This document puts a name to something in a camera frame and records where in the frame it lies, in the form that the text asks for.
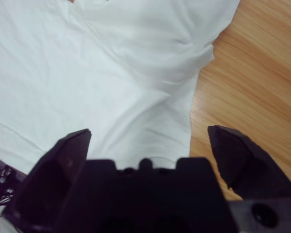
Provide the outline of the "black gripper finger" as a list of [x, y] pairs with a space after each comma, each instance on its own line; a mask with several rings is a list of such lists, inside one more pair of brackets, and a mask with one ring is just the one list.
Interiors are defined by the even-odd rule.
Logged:
[[24, 233], [51, 233], [70, 188], [86, 161], [91, 132], [69, 133], [41, 157], [3, 210]]
[[272, 157], [236, 129], [209, 126], [221, 178], [242, 199], [291, 198], [291, 181]]

